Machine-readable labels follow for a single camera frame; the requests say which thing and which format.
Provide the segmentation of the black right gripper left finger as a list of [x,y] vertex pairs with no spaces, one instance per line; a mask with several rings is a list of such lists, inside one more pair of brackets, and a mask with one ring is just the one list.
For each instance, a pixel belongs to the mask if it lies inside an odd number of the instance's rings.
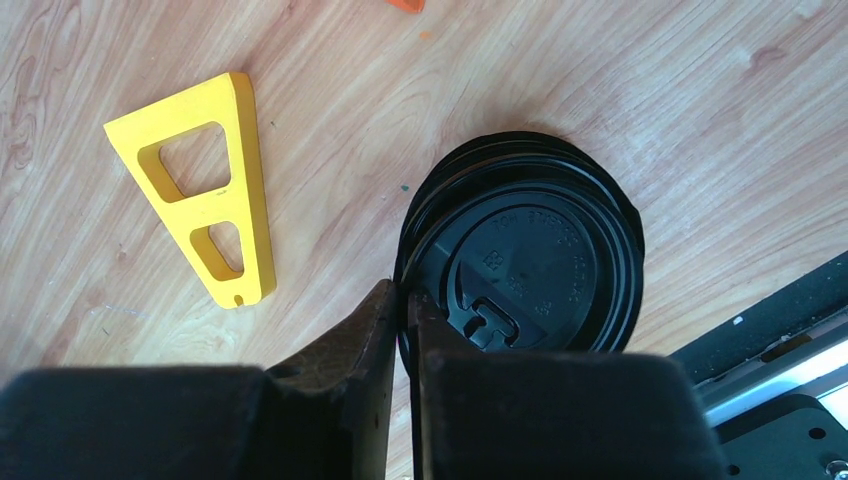
[[377,479],[396,288],[257,366],[44,368],[1,392],[5,479]]

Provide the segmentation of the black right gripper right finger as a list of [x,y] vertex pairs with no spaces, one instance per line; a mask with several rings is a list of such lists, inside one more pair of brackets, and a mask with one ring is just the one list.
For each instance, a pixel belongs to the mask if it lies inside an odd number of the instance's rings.
[[654,355],[483,353],[406,300],[418,479],[721,479],[685,372]]

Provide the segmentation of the black plastic cup lid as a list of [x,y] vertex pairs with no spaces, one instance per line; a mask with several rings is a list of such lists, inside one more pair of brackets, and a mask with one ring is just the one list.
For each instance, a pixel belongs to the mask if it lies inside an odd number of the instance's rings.
[[624,348],[643,265],[639,216],[604,184],[431,174],[395,267],[415,476],[550,469],[578,424],[566,356]]

